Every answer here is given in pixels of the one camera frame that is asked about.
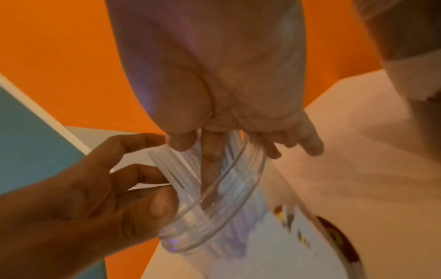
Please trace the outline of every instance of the hand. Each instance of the hand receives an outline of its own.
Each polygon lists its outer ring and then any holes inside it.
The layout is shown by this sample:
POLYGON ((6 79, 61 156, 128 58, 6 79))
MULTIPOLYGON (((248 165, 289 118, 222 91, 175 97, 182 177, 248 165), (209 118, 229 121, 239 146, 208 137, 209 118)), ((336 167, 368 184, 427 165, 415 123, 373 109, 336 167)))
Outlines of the hand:
POLYGON ((111 137, 62 173, 0 196, 0 278, 70 278, 103 257, 154 238, 175 215, 156 167, 110 170, 125 153, 164 144, 164 136, 111 137))
POLYGON ((305 27, 300 0, 107 0, 133 91, 178 151, 202 130, 202 186, 220 175, 227 131, 274 143, 323 143, 302 109, 305 27))

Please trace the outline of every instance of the white table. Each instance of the white table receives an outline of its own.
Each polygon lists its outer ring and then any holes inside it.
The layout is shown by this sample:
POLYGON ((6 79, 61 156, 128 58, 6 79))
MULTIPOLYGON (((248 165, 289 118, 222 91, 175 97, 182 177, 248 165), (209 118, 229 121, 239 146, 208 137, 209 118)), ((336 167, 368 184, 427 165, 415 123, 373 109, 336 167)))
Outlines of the white table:
MULTIPOLYGON (((369 278, 441 278, 441 164, 384 71, 340 81, 307 112, 326 153, 282 149, 287 181, 350 238, 369 278)), ((142 278, 200 277, 158 247, 142 278)))

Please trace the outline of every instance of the teal surface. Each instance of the teal surface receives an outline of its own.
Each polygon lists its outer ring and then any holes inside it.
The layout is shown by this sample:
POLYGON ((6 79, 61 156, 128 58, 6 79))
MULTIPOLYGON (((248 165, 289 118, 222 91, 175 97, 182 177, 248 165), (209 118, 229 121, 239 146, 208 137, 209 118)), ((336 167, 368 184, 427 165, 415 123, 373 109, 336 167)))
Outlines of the teal surface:
MULTIPOLYGON (((83 156, 0 87, 0 194, 51 177, 83 156)), ((78 278, 107 278, 104 261, 78 278)))

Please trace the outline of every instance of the orange background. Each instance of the orange background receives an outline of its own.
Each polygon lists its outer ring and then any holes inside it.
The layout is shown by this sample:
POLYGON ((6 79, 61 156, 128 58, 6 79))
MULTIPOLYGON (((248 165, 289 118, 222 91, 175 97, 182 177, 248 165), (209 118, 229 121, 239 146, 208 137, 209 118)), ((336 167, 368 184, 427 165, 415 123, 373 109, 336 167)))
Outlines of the orange background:
MULTIPOLYGON (((351 0, 303 0, 305 104, 341 78, 379 69, 351 0)), ((0 1, 0 73, 66 126, 159 132, 131 93, 104 1, 0 1)), ((139 279, 158 241, 110 256, 110 279, 139 279)))

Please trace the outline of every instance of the white edge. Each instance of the white edge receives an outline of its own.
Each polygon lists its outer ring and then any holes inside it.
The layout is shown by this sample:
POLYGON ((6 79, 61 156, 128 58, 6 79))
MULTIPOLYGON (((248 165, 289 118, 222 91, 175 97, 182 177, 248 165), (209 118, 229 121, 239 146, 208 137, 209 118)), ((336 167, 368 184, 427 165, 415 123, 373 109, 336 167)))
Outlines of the white edge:
POLYGON ((6 91, 17 99, 21 104, 28 108, 31 112, 37 115, 41 120, 43 120, 47 125, 69 141, 73 146, 75 146, 79 151, 84 154, 90 152, 88 148, 82 141, 80 141, 76 136, 74 136, 68 129, 66 129, 60 122, 48 114, 42 107, 40 107, 36 102, 24 94, 18 87, 16 87, 12 82, 10 82, 6 77, 0 74, 0 86, 6 89, 6 91))

